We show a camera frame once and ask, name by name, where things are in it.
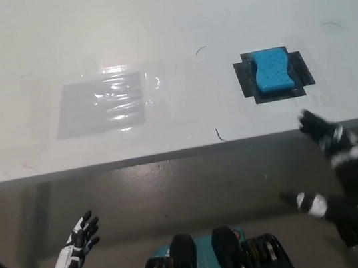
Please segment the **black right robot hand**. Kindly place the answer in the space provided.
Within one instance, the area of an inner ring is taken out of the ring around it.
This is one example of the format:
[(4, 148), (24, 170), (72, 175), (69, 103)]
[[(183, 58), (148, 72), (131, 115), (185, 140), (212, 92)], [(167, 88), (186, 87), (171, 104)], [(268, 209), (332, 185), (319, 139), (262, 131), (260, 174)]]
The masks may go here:
[(340, 196), (305, 191), (282, 191), (279, 198), (314, 218), (334, 223), (344, 235), (358, 236), (358, 136), (343, 125), (303, 111), (300, 131), (326, 158), (343, 190)]

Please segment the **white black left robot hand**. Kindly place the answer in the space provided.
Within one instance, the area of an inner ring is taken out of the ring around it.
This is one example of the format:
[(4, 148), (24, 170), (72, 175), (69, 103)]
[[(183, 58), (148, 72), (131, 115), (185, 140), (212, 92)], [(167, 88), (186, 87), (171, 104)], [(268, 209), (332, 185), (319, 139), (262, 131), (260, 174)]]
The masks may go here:
[(83, 268), (87, 255), (100, 241), (96, 236), (98, 222), (99, 218), (92, 216), (90, 210), (79, 218), (59, 252), (54, 268)]

